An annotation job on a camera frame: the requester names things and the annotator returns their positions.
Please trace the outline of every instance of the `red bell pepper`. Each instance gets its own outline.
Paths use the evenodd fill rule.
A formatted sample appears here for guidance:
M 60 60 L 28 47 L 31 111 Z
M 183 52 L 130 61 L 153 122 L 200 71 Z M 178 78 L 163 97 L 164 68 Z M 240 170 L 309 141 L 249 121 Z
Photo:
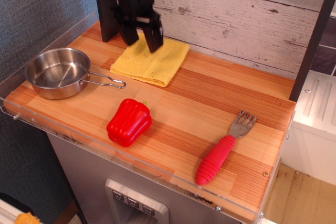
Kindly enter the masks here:
M 109 139 L 121 146 L 130 146 L 152 124 L 150 110 L 134 99 L 121 102 L 116 114 L 107 125 Z

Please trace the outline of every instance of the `red fork handle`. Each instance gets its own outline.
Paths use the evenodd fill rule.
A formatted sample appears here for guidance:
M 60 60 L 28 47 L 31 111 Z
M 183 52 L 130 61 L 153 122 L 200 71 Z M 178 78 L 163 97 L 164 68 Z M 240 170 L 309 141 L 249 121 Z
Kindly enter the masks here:
M 236 138 L 232 135 L 227 135 L 211 149 L 196 172 L 196 183 L 198 185 L 205 185 L 216 176 L 235 143 Z

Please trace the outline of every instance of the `stainless steel pan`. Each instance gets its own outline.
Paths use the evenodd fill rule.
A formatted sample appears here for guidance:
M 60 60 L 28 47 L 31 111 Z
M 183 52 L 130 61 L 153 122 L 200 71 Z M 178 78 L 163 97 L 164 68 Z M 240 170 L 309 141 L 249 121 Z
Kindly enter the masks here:
M 103 74 L 90 72 L 91 62 L 82 51 L 57 48 L 32 58 L 26 66 L 26 79 L 34 90 L 48 99 L 64 99 L 82 91 L 88 83 L 123 89 L 126 83 Z M 90 74 L 103 76 L 118 83 L 90 81 Z

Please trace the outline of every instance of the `control panel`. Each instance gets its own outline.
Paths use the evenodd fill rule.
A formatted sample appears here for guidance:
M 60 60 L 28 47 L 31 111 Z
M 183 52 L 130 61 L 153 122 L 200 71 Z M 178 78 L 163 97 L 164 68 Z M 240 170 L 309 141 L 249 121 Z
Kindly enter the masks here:
M 116 224 L 169 224 L 169 210 L 164 204 L 107 179 L 105 190 Z

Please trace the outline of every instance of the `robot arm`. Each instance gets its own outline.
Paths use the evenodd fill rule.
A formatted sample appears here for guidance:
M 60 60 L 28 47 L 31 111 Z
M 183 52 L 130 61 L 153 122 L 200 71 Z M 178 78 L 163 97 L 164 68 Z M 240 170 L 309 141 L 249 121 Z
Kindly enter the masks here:
M 141 28 L 150 52 L 163 45 L 163 28 L 160 16 L 153 10 L 154 0 L 117 0 L 113 8 L 119 33 L 124 41 L 131 45 L 139 37 L 136 28 Z

